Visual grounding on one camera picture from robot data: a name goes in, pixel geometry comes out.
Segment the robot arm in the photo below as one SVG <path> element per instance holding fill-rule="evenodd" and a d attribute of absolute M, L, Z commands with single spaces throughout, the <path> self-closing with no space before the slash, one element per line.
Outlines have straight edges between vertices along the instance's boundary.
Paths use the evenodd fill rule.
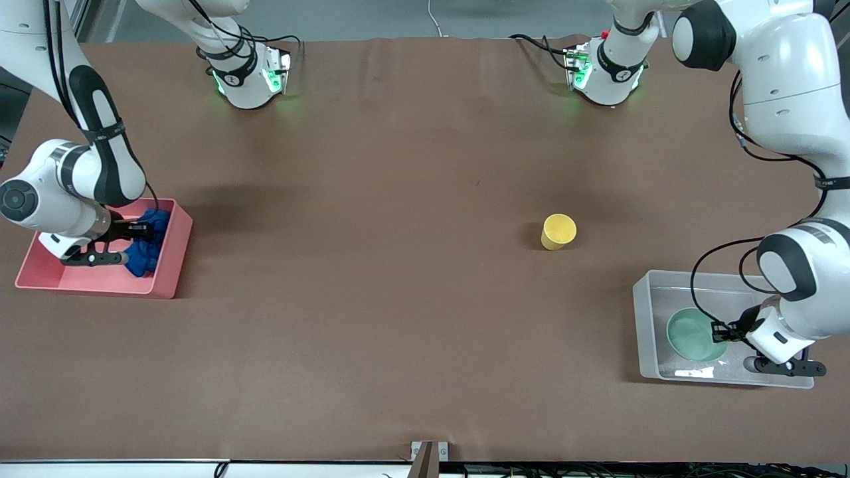
<path fill-rule="evenodd" d="M 259 108 L 284 92 L 290 55 L 249 40 L 251 34 L 231 18 L 244 12 L 250 0 L 136 0 L 136 3 L 178 27 L 198 45 L 212 66 L 219 92 L 233 106 L 246 110 Z"/>
<path fill-rule="evenodd" d="M 799 373 L 794 357 L 850 333 L 850 119 L 829 21 L 832 0 L 705 0 L 685 10 L 673 49 L 686 66 L 741 71 L 745 123 L 762 147 L 810 161 L 823 207 L 765 237 L 758 264 L 778 293 L 732 324 L 764 358 L 759 372 Z"/>
<path fill-rule="evenodd" d="M 600 105 L 624 101 L 643 73 L 646 55 L 658 38 L 655 12 L 681 10 L 699 0 L 606 0 L 614 9 L 614 24 L 605 37 L 595 37 L 568 52 L 572 89 Z"/>
<path fill-rule="evenodd" d="M 104 205 L 125 206 L 142 195 L 145 173 L 64 5 L 0 0 L 0 11 L 0 65 L 63 103 L 88 140 L 53 139 L 37 148 L 29 165 L 0 185 L 0 213 L 41 231 L 42 244 L 68 259 L 112 227 L 115 215 Z"/>

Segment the brown surface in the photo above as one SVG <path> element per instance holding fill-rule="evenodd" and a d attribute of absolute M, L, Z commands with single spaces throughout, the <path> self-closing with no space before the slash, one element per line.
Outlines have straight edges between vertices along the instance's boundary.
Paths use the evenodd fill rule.
<path fill-rule="evenodd" d="M 14 289 L 31 233 L 0 223 L 0 458 L 846 460 L 847 339 L 811 391 L 638 374 L 635 281 L 814 203 L 736 145 L 731 71 L 660 44 L 612 110 L 513 41 L 317 43 L 238 111 L 188 44 L 88 52 L 194 240 L 173 301 L 62 297 Z M 34 94 L 3 177 L 53 137 Z"/>

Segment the pink bin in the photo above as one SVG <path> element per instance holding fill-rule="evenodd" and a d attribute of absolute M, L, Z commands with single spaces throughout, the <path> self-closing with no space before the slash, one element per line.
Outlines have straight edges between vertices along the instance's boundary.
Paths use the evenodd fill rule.
<path fill-rule="evenodd" d="M 42 246 L 36 234 L 14 285 L 21 289 L 74 295 L 173 298 L 177 292 L 180 269 L 183 268 L 183 257 L 189 243 L 192 218 L 173 199 L 160 199 L 159 203 L 161 210 L 171 212 L 171 219 L 166 229 L 156 273 L 136 277 L 123 265 L 66 267 Z M 138 218 L 145 210 L 153 207 L 153 199 L 143 198 L 124 208 L 117 208 L 116 211 L 126 218 Z M 113 242 L 110 244 L 110 250 L 122 251 L 129 245 L 128 241 Z"/>

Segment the green bowl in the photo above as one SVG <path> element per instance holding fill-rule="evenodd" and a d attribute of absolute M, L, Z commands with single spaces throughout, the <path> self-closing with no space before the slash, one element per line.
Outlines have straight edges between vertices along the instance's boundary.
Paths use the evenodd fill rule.
<path fill-rule="evenodd" d="M 677 354 L 690 361 L 715 361 L 728 348 L 728 342 L 714 343 L 711 318 L 694 308 L 682 309 L 670 317 L 667 341 Z"/>

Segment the blue cloth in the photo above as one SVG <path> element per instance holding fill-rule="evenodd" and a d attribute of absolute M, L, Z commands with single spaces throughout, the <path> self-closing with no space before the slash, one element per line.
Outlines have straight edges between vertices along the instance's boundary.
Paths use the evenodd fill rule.
<path fill-rule="evenodd" d="M 159 262 L 159 254 L 162 250 L 162 242 L 165 241 L 165 229 L 171 213 L 168 211 L 156 211 L 148 209 L 144 212 L 138 222 L 148 223 L 154 228 L 154 240 L 133 239 L 124 252 L 127 253 L 129 261 L 124 265 L 136 277 L 142 277 L 147 272 L 155 272 L 156 264 Z"/>

